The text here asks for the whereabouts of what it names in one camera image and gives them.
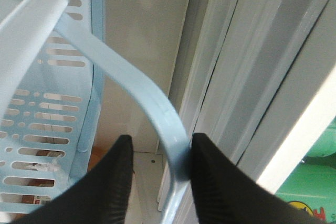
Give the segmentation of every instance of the yellow label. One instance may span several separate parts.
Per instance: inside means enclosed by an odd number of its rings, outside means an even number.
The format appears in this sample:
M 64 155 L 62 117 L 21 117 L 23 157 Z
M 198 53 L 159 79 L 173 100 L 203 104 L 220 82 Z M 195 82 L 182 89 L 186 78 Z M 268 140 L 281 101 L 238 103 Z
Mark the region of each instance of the yellow label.
M 314 216 L 314 213 L 313 213 L 313 211 L 311 210 L 311 208 L 308 207 L 308 206 L 307 206 L 305 203 L 303 203 L 303 202 L 300 202 L 300 201 L 291 201 L 291 202 L 289 202 L 289 204 L 290 204 L 291 206 L 294 206 L 294 207 L 296 207 L 296 208 L 298 208 L 298 209 L 301 209 L 301 210 L 307 212 L 307 213 L 308 213 L 309 215 L 311 215 L 311 216 Z

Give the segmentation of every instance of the white wall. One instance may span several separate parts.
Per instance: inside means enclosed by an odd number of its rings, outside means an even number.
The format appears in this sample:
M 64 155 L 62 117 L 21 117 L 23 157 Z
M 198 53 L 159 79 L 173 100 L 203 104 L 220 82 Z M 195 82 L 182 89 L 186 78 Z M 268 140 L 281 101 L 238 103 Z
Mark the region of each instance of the white wall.
M 188 0 L 106 0 L 106 43 L 168 95 Z M 120 134 L 135 151 L 155 152 L 157 135 L 121 88 L 106 80 L 97 142 L 109 148 Z

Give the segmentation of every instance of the green object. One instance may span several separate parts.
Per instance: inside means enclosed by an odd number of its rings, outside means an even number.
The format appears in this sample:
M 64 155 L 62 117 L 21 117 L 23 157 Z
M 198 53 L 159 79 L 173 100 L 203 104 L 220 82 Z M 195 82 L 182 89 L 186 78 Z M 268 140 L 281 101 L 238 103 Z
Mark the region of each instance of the green object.
M 326 157 L 336 153 L 336 119 L 332 120 L 313 147 L 307 153 L 309 157 Z
M 276 195 L 327 223 L 336 223 L 336 169 L 299 164 Z

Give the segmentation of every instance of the basket handle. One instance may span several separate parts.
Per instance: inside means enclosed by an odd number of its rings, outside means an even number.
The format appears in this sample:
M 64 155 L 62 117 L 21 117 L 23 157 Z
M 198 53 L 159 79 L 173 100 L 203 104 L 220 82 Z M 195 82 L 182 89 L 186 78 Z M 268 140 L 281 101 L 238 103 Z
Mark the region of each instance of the basket handle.
M 55 30 L 106 75 L 123 87 L 143 109 L 167 155 L 171 181 L 161 223 L 171 224 L 189 181 L 190 141 L 175 109 L 161 89 L 89 31 L 63 14 Z

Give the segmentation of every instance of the light blue plastic basket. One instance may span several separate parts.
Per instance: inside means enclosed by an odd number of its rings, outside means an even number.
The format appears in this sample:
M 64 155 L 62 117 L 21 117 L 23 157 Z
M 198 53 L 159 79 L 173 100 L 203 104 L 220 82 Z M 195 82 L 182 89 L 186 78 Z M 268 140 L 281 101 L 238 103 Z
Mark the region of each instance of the light blue plastic basket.
M 22 195 L 53 199 L 86 173 L 105 72 L 136 100 L 160 136 L 171 173 L 162 223 L 172 223 L 188 182 L 189 140 L 163 92 L 101 40 L 103 0 L 70 0 L 13 95 L 0 127 L 5 221 L 40 206 L 23 204 Z M 61 171 L 30 169 L 53 162 Z M 31 186 L 32 179 L 53 186 Z

